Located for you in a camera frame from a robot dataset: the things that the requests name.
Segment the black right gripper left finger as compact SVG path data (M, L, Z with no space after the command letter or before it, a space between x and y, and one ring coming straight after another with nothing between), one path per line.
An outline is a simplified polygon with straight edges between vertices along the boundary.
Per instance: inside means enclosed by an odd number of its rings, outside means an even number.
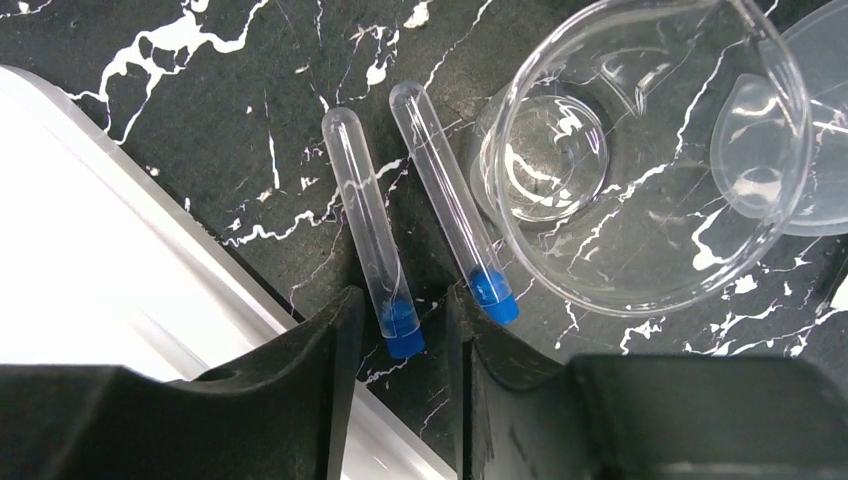
M317 314L192 381L122 366L5 365L5 479L337 479L365 317Z

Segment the blue capped tube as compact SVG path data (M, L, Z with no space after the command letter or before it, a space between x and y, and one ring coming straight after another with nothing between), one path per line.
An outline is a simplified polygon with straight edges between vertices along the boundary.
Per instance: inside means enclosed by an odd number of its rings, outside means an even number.
M392 88L389 104L473 299L497 324L512 323L519 316L512 288L429 95L405 80Z
M368 144L357 114L328 110L322 133L381 335L394 359L425 348Z

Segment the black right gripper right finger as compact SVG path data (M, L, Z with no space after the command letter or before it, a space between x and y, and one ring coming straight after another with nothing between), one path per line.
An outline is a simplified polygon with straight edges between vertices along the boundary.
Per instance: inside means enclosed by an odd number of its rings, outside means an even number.
M559 364L447 295L461 479L843 479L847 402L769 356L586 354Z

